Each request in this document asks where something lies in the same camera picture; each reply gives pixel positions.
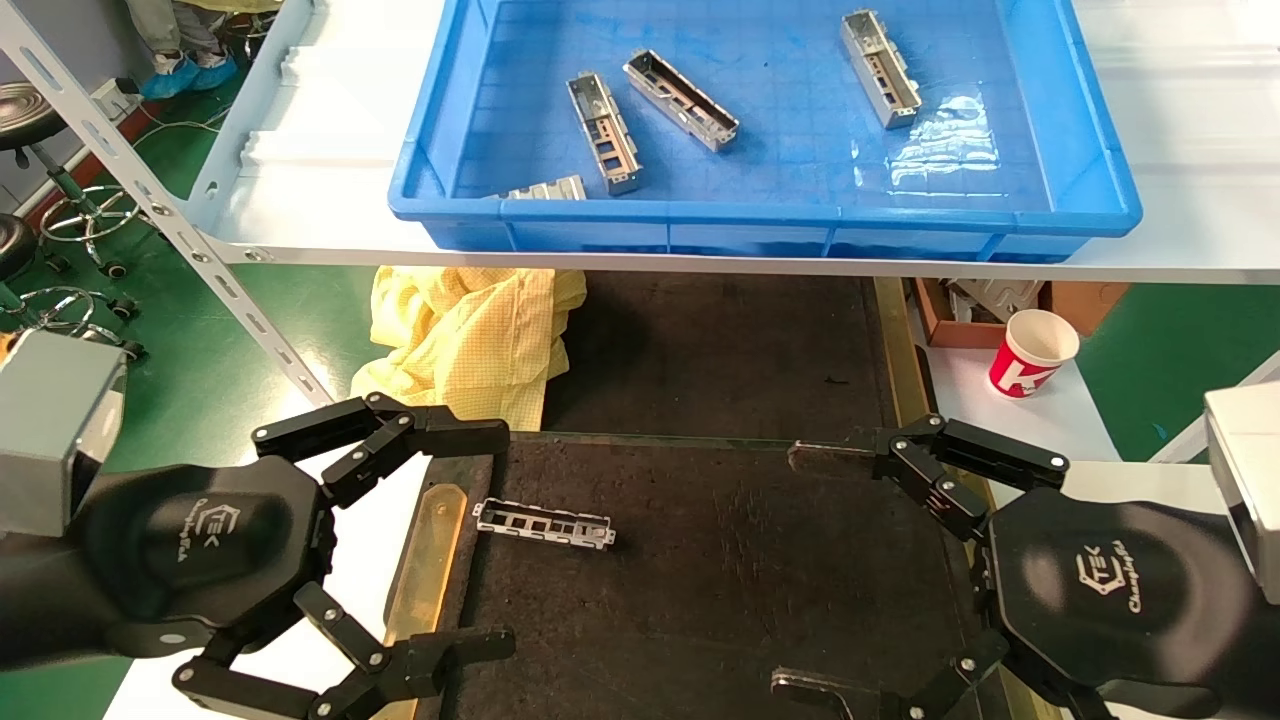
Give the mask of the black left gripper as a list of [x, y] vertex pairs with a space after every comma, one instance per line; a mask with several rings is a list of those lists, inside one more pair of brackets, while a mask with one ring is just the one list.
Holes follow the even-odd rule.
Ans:
[[[92, 484], [76, 514], [76, 547], [109, 603], [105, 652], [156, 659], [227, 635], [180, 665], [172, 684], [201, 708], [239, 719], [371, 719], [440, 696], [458, 667], [515, 655], [507, 628], [381, 644], [310, 583], [332, 570], [330, 505], [351, 507], [420, 454], [503, 454], [506, 421], [463, 421], [447, 406], [372, 393], [260, 427], [252, 439], [262, 459], [248, 465], [175, 465]], [[321, 491], [292, 464], [337, 450]], [[265, 648], [302, 615], [351, 661], [338, 684], [315, 692], [233, 669], [242, 650]]]

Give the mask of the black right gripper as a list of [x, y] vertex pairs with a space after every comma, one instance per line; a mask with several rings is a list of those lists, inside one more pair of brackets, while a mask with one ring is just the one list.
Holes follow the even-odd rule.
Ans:
[[[998, 621], [1078, 684], [1216, 687], [1245, 666], [1245, 564], [1222, 514], [1053, 492], [1066, 479], [1064, 455], [937, 414], [861, 428], [844, 445], [797, 441], [788, 465], [828, 478], [868, 470], [960, 541], [988, 529]], [[959, 471], [1048, 489], [991, 519]], [[1001, 632], [984, 630], [909, 694], [794, 667], [772, 673], [771, 693], [840, 719], [945, 719], [1010, 650]]]

